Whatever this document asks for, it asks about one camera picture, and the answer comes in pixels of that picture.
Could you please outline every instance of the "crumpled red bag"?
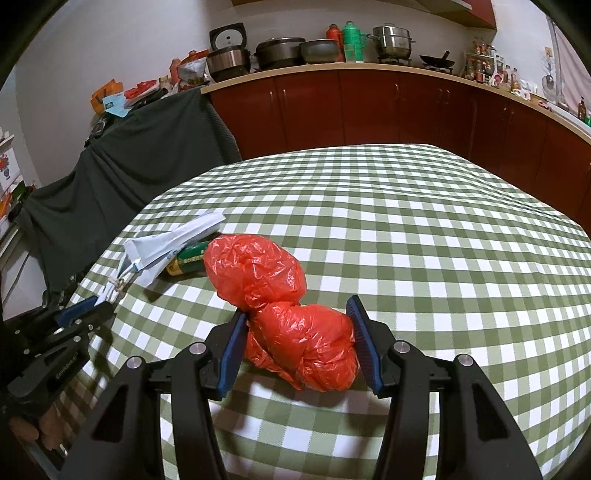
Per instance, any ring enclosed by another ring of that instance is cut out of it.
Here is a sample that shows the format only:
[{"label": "crumpled red bag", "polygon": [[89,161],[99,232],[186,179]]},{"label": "crumpled red bag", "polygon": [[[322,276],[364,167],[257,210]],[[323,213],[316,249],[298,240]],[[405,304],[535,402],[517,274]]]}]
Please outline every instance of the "crumpled red bag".
[{"label": "crumpled red bag", "polygon": [[259,235],[222,235],[205,250],[207,276],[220,298],[249,312],[245,358],[294,388],[347,390],[357,376],[350,319],[306,293],[300,263]]}]

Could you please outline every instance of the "pink curtain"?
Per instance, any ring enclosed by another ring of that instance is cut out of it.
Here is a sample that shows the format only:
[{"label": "pink curtain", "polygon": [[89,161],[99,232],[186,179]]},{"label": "pink curtain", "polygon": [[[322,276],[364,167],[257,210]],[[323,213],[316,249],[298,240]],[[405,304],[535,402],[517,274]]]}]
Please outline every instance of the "pink curtain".
[{"label": "pink curtain", "polygon": [[579,110],[581,97],[585,98],[585,105],[589,111],[591,108],[591,76],[564,34],[556,25],[553,27],[556,32],[558,49],[556,60],[560,62],[560,75],[563,82],[562,94],[573,112]]}]

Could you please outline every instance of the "gray bowl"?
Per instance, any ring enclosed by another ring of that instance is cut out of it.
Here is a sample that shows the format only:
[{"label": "gray bowl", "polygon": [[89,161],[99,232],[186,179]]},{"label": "gray bowl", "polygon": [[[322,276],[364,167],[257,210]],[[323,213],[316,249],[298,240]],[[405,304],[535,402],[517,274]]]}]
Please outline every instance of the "gray bowl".
[{"label": "gray bowl", "polygon": [[339,58],[339,42],[322,38],[300,43],[306,63],[334,63]]}]

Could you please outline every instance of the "metal pivot bolt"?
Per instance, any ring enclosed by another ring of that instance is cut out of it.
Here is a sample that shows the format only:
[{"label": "metal pivot bolt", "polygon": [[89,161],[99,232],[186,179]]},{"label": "metal pivot bolt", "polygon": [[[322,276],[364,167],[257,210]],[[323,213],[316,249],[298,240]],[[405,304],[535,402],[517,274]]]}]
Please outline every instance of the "metal pivot bolt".
[{"label": "metal pivot bolt", "polygon": [[138,356],[133,356],[131,358],[128,358],[127,362],[125,363],[125,365],[127,365],[128,368],[138,368],[141,364],[142,364],[142,359]]},{"label": "metal pivot bolt", "polygon": [[457,357],[457,361],[460,362],[464,367],[471,367],[474,364],[474,359],[465,353]]},{"label": "metal pivot bolt", "polygon": [[394,350],[396,350],[398,353],[409,353],[410,345],[407,342],[399,340],[394,344]]},{"label": "metal pivot bolt", "polygon": [[205,350],[207,350],[207,347],[205,346],[205,343],[201,342],[194,343],[189,347],[189,352],[193,355],[201,355],[202,353],[205,353]]}]

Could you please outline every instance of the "checkered tablecloth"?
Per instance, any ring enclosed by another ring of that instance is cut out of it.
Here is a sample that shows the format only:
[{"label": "checkered tablecloth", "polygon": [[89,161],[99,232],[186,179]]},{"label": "checkered tablecloth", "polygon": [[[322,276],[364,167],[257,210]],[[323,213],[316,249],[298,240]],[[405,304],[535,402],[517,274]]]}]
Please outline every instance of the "checkered tablecloth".
[{"label": "checkered tablecloth", "polygon": [[[471,354],[505,399],[546,478],[591,414],[591,242],[561,213],[480,167],[427,145],[362,145],[274,155],[216,168],[156,198],[115,239],[73,298],[96,294],[139,231],[164,232],[207,211],[223,232],[266,235],[306,272],[304,304],[369,316],[425,354]],[[133,285],[112,328],[60,407],[74,434],[127,357],[174,356],[230,319],[206,278]],[[432,394],[426,479],[439,444]],[[176,479],[170,398],[161,431]],[[299,393],[244,361],[211,403],[232,479],[371,477],[388,412],[361,375],[351,390]]]}]

